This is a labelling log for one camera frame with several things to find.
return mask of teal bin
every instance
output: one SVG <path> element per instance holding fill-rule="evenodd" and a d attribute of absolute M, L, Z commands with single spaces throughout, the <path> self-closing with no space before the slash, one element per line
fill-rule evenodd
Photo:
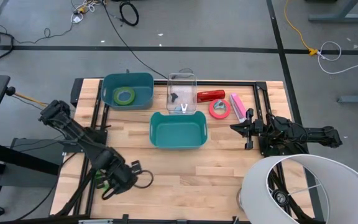
<path fill-rule="evenodd" d="M 157 148 L 197 149 L 208 138 L 205 115 L 162 115 L 156 112 L 150 119 L 150 141 Z"/>
<path fill-rule="evenodd" d="M 118 88 L 129 87 L 135 91 L 135 99 L 129 105 L 114 102 Z M 111 74 L 103 80 L 101 99 L 114 110 L 144 110 L 153 105 L 154 79 L 149 73 Z"/>

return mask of wooden tabletop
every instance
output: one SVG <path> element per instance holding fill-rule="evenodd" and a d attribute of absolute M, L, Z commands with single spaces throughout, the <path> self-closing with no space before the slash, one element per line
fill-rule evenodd
<path fill-rule="evenodd" d="M 75 120 L 83 126 L 90 126 L 98 84 L 99 79 L 84 79 L 75 113 Z M 267 86 L 272 113 L 291 118 L 283 83 L 267 82 Z M 251 87 L 197 86 L 198 91 L 218 89 L 225 90 L 226 96 L 237 93 L 246 109 L 255 109 Z M 197 110 L 207 117 L 208 140 L 204 146 L 189 151 L 156 149 L 149 140 L 149 122 L 157 111 L 168 114 L 166 95 L 166 86 L 155 85 L 151 109 L 109 110 L 107 125 L 111 127 L 107 129 L 107 145 L 121 153 L 127 164 L 140 160 L 142 168 L 153 172 L 155 179 L 147 189 L 132 188 L 109 200 L 102 200 L 103 191 L 95 190 L 91 217 L 122 218 L 123 214 L 129 214 L 131 219 L 231 220 L 238 215 L 240 220 L 247 220 L 245 213 L 237 206 L 236 194 L 247 171 L 263 158 L 257 140 L 254 140 L 253 150 L 245 151 L 246 139 L 229 127 L 238 123 L 234 112 L 226 119 L 216 120 L 209 115 L 207 102 L 197 105 Z M 259 95 L 265 113 L 262 92 Z M 77 154 L 62 168 L 51 214 L 57 213 L 76 190 L 83 156 Z M 289 192 L 307 188 L 301 165 L 285 161 L 283 168 Z M 147 175 L 141 175 L 138 184 L 146 184 L 148 180 Z M 81 213 L 85 210 L 87 194 L 88 189 L 83 194 Z M 308 191 L 293 197 L 305 213 L 314 216 Z"/>

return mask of lamp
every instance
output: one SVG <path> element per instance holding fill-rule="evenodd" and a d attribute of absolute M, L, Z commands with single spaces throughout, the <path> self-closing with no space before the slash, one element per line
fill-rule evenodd
<path fill-rule="evenodd" d="M 319 180 L 327 196 L 327 224 L 358 223 L 358 173 L 327 158 L 298 154 L 262 159 L 244 177 L 239 200 L 252 224 L 298 223 L 278 206 L 267 184 L 270 171 L 285 159 L 303 165 Z"/>

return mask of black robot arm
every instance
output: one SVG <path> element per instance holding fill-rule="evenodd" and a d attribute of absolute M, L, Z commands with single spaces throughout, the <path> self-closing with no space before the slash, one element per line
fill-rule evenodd
<path fill-rule="evenodd" d="M 132 167 L 125 164 L 125 159 L 113 148 L 96 143 L 94 130 L 84 128 L 70 118 L 70 107 L 63 101 L 53 100 L 43 111 L 39 119 L 43 124 L 61 131 L 67 139 L 73 140 L 85 152 L 92 168 L 84 181 L 80 183 L 65 207 L 56 215 L 67 215 L 74 206 L 77 198 L 84 191 L 88 182 L 100 171 L 102 179 L 108 182 L 109 188 L 102 198 L 107 199 L 114 194 L 120 194 L 135 185 L 137 175 L 142 172 L 139 161 L 132 163 Z"/>
<path fill-rule="evenodd" d="M 304 128 L 287 118 L 266 114 L 267 124 L 252 117 L 240 124 L 230 125 L 243 137 L 258 136 L 260 153 L 267 156 L 307 153 L 305 143 L 315 142 L 323 146 L 339 147 L 342 144 L 338 131 L 331 126 Z"/>

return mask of gray floor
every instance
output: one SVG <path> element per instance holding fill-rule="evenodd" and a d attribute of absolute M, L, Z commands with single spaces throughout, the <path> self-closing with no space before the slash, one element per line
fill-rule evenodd
<path fill-rule="evenodd" d="M 277 48 L 265 1 L 145 0 L 133 3 L 140 13 L 137 27 L 120 27 L 121 23 L 113 20 L 122 37 L 131 46 L 161 44 L 181 47 Z M 297 33 L 284 20 L 284 3 L 284 0 L 273 1 L 283 45 L 286 49 L 303 49 Z M 293 0 L 288 7 L 288 16 L 302 30 L 311 47 L 320 48 L 323 42 L 332 40 L 343 49 L 352 50 L 354 44 L 358 45 L 358 24 L 311 24 L 307 21 L 309 13 L 335 11 L 341 4 L 343 1 L 337 4 L 317 4 Z M 70 8 L 68 0 L 10 0 L 0 16 L 0 24 L 19 40 L 35 40 L 43 36 L 45 27 L 49 27 L 52 34 L 67 30 L 70 26 Z M 112 2 L 108 9 L 118 14 L 117 4 Z M 42 40 L 38 45 L 123 44 L 106 19 L 104 9 L 96 7 L 95 12 L 86 14 L 84 21 L 75 25 L 67 35 Z M 164 74 L 191 68 L 199 79 L 284 81 L 278 54 L 136 54 L 146 64 Z M 320 70 L 316 57 L 286 56 L 303 124 L 311 127 L 334 126 L 344 142 L 337 149 L 310 144 L 311 153 L 342 162 L 358 171 L 358 105 L 336 103 L 340 95 L 358 94 L 358 68 L 340 75 L 328 75 Z M 358 56 L 346 55 L 338 62 L 323 63 L 323 66 L 327 70 L 336 71 L 355 64 L 358 64 Z M 68 101 L 72 83 L 77 77 L 102 77 L 126 69 L 131 72 L 148 72 L 129 52 L 17 50 L 0 61 L 0 75 L 11 76 L 10 85 L 23 94 L 46 102 L 53 99 Z M 38 117 L 37 109 L 5 97 L 0 107 L 0 144 L 10 144 L 14 137 L 38 139 L 59 135 L 38 122 Z M 47 192 L 48 189 L 43 188 L 3 189 L 0 206 L 6 207 L 8 212 L 0 217 L 0 221 L 12 220 L 28 212 Z M 51 198 L 46 201 L 32 217 L 45 217 L 51 201 Z"/>

